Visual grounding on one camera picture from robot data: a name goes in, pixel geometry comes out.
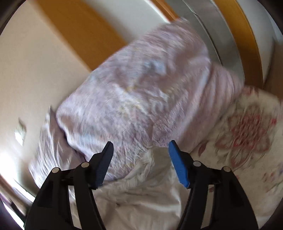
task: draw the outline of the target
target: bedding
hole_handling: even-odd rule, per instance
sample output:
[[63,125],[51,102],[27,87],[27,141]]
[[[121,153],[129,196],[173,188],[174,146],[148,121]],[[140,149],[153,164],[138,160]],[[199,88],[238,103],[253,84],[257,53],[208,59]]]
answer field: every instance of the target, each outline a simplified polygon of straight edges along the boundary
[[68,145],[64,131],[57,124],[55,112],[49,108],[40,130],[35,157],[29,164],[36,185],[40,188],[53,168],[73,169],[84,161],[83,155]]
[[[229,166],[241,183],[259,227],[283,197],[282,102],[254,87],[245,87],[209,135],[190,154],[207,167]],[[176,229],[189,190],[179,182],[167,148],[143,154],[123,179],[93,191],[106,229]],[[80,227],[74,194],[72,217]],[[210,187],[203,225],[210,220]]]
[[108,58],[60,105],[56,118],[87,161],[113,142],[105,179],[115,180],[152,146],[175,139],[192,151],[242,88],[243,81],[212,63],[189,22],[179,19]]

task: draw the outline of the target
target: blue gripper pad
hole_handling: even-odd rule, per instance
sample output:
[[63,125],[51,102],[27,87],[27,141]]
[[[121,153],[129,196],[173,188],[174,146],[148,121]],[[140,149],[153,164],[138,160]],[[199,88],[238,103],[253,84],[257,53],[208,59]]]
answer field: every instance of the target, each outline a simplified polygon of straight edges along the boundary
[[181,158],[182,152],[179,150],[179,147],[177,146],[174,140],[170,141],[168,151],[171,161],[174,165],[175,171],[177,173],[179,182],[184,185],[185,188],[188,188],[190,185],[190,181],[188,178],[188,170]]

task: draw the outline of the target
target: pillow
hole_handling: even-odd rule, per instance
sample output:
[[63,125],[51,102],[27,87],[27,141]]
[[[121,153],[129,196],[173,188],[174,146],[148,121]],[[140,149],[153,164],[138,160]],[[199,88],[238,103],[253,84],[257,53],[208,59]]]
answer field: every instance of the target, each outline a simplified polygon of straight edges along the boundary
[[56,117],[86,160],[113,142],[105,177],[113,180],[126,176],[152,146],[175,139],[192,151],[242,88],[243,80],[212,63],[201,38],[180,19],[109,57]]
[[36,185],[40,188],[54,167],[73,169],[84,161],[84,157],[68,145],[65,133],[50,108],[40,131],[36,156],[29,165]]

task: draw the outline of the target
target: white wall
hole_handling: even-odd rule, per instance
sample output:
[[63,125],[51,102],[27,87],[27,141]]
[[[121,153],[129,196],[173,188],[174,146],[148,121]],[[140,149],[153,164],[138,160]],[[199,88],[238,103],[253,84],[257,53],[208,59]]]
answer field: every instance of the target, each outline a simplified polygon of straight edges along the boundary
[[271,24],[272,24],[272,27],[274,29],[274,32],[275,32],[275,41],[278,42],[278,43],[283,43],[283,34],[281,33],[279,27],[277,26],[276,22],[274,21],[274,19],[271,17],[271,15],[268,13],[267,10],[266,11],[266,14],[268,15],[270,21],[271,21]]
[[158,25],[169,22],[150,0],[84,0],[92,6],[125,41],[131,42]]
[[[0,36],[0,171],[36,191],[28,172],[48,107],[56,108],[89,75],[56,30],[26,1]],[[27,127],[24,146],[14,130]]]
[[257,0],[237,0],[254,33],[260,53],[263,80],[266,80],[273,54],[275,32],[265,8]]

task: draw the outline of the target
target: floral pillowcase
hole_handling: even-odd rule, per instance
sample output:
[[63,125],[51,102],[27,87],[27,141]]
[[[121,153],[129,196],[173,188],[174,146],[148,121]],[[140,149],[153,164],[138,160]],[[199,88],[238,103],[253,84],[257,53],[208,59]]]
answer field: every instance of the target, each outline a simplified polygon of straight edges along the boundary
[[259,227],[283,197],[282,107],[277,97],[246,86],[206,139],[191,152],[194,160],[208,167],[229,166],[233,170]]

